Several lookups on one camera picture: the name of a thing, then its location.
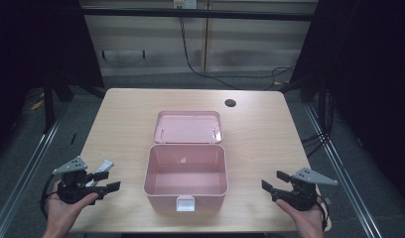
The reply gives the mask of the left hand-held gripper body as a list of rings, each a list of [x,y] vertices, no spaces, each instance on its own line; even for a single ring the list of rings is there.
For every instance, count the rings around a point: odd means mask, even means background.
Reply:
[[[74,204],[91,193],[97,193],[97,198],[102,199],[100,188],[87,186],[94,179],[94,174],[88,173],[86,169],[87,164],[80,156],[77,156],[53,170],[54,175],[61,176],[57,195],[63,202]]]

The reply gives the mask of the dark curtain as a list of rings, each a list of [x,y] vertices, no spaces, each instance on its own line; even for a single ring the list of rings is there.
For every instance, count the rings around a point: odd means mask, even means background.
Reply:
[[[78,85],[102,97],[94,46],[79,0],[0,0],[0,154],[27,92],[51,87],[61,100]]]
[[[405,0],[318,0],[291,77],[325,86],[405,200]]]

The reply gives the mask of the pink plastic storage box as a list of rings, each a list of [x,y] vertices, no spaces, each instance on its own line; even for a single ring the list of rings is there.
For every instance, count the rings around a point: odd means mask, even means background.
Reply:
[[[228,192],[220,115],[161,111],[143,189],[157,211],[219,210]]]

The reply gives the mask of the black horizontal frame bar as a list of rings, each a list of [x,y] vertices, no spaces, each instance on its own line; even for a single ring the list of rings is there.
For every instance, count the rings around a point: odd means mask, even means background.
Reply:
[[[300,21],[311,22],[314,14],[302,13],[275,13],[275,12],[248,12],[223,10],[181,10],[181,9],[117,9],[117,8],[81,8],[83,15],[99,16],[140,16],[140,17],[181,17],[181,18],[207,18],[207,19],[245,19],[245,20],[274,20],[274,21]]]

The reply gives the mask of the white packet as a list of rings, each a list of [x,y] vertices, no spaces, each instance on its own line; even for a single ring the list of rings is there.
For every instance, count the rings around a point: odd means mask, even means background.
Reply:
[[[111,161],[105,160],[103,162],[103,164],[99,167],[97,172],[98,173],[108,172],[113,166],[114,166],[114,164]],[[95,186],[96,184],[97,184],[97,181],[93,179],[90,182],[88,182],[86,185],[87,186]]]

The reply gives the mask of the person's left hand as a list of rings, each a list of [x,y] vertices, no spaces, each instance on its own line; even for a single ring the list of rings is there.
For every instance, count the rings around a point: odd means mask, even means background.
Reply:
[[[54,194],[48,199],[47,229],[70,231],[81,211],[96,201],[98,194],[93,192],[74,204],[68,204],[60,199],[57,190],[56,182],[53,187]]]

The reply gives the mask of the white wall socket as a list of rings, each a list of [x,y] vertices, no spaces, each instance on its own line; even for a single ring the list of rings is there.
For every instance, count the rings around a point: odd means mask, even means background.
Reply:
[[[174,0],[173,6],[175,9],[192,9],[198,8],[197,0]]]

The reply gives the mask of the person's right hand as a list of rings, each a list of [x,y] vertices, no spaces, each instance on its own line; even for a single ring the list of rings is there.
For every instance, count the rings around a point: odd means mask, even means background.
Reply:
[[[316,205],[307,211],[299,211],[282,199],[277,199],[276,204],[293,219],[298,233],[300,231],[324,232],[323,216]]]

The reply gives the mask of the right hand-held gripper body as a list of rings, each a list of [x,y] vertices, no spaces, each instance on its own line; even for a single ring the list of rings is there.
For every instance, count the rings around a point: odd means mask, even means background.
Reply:
[[[279,190],[279,198],[299,211],[307,211],[317,203],[317,185],[338,185],[335,179],[328,178],[309,168],[302,168],[290,176],[291,191]]]

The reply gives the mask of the aluminium floor rail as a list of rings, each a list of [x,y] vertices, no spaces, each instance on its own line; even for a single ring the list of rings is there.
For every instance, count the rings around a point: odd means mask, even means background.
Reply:
[[[306,104],[305,109],[366,236],[368,238],[383,238],[372,214],[348,174],[333,141],[320,126],[319,115],[315,108],[311,104]]]
[[[13,180],[15,183],[9,188],[9,195],[6,197],[0,209],[0,238],[3,238],[13,220],[18,208],[22,204],[28,186],[31,184],[34,175],[38,171],[46,152],[55,138],[62,118],[65,116],[66,110],[63,109],[58,117],[51,125],[42,131],[41,138],[38,140],[34,151],[29,154],[28,161],[20,168],[16,174],[6,175],[8,180]]]

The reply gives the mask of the black stand post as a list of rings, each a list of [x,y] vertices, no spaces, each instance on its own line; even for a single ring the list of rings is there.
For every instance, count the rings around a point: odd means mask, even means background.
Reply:
[[[44,78],[44,102],[46,114],[44,133],[47,134],[55,123],[54,94],[52,81],[48,75]]]
[[[319,109],[319,123],[322,133],[326,132],[326,104],[327,104],[326,81],[323,77],[321,77],[318,109]]]

